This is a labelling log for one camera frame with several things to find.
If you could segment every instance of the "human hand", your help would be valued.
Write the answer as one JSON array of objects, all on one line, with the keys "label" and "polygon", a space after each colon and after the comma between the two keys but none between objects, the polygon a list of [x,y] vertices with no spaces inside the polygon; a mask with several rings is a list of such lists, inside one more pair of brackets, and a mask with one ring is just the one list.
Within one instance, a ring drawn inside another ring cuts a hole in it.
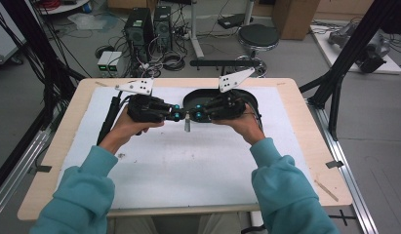
[{"label": "human hand", "polygon": [[239,118],[214,120],[212,123],[230,126],[251,145],[254,145],[259,140],[265,138],[264,133],[259,128],[255,113],[249,104],[246,104],[246,109]]},{"label": "human hand", "polygon": [[125,106],[121,112],[120,117],[118,117],[112,130],[106,135],[106,137],[100,143],[100,147],[110,151],[115,154],[117,150],[125,143],[127,143],[130,138],[139,132],[147,132],[149,128],[157,128],[164,125],[161,123],[142,123],[135,122],[127,114],[128,106]]}]

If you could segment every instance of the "person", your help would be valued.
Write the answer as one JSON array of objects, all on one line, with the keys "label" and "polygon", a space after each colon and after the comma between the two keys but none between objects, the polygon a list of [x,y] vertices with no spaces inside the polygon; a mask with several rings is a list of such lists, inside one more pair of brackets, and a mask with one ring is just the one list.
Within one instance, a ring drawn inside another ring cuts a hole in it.
[{"label": "person", "polygon": [[[269,233],[339,233],[294,159],[279,154],[249,105],[239,118],[213,123],[230,126],[251,144],[258,165],[252,172],[252,184]],[[118,162],[116,151],[138,132],[163,125],[134,122],[125,107],[100,145],[92,146],[84,163],[65,170],[53,199],[29,233],[106,233],[106,215],[114,198],[114,183],[107,175]]]}]

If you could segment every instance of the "stool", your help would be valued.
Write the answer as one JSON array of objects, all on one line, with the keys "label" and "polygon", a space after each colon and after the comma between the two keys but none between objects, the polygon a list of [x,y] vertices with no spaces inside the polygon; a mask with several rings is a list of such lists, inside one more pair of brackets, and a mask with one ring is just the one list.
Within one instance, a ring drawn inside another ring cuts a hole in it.
[{"label": "stool", "polygon": [[242,56],[237,60],[258,60],[260,65],[255,67],[257,77],[264,77],[267,72],[266,63],[256,58],[257,52],[270,51],[279,43],[279,35],[275,28],[261,24],[250,24],[239,29],[238,40],[246,49],[251,51],[249,56]]}]

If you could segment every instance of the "white bracket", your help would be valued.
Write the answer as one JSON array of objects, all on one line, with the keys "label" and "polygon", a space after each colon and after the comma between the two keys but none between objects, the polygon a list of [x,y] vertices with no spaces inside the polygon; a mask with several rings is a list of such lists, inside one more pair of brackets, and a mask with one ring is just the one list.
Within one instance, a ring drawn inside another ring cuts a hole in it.
[{"label": "white bracket", "polygon": [[144,78],[124,85],[117,85],[115,86],[115,90],[149,96],[151,95],[153,85],[153,78]]},{"label": "white bracket", "polygon": [[221,93],[224,93],[235,87],[238,87],[244,80],[249,78],[254,72],[255,69],[251,67],[246,70],[221,76],[219,78],[219,89],[221,90]]}]

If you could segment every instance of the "teal sleeve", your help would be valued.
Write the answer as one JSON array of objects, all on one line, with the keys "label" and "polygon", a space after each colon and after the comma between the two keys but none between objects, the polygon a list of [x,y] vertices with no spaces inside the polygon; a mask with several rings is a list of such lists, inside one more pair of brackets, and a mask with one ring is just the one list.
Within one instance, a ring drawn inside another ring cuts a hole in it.
[{"label": "teal sleeve", "polygon": [[106,233],[106,214],[114,199],[114,183],[107,175],[117,162],[110,152],[93,146],[81,167],[65,170],[54,198],[29,233]]},{"label": "teal sleeve", "polygon": [[340,233],[293,157],[282,157],[271,138],[254,144],[251,152],[258,165],[252,184],[269,233]]}]

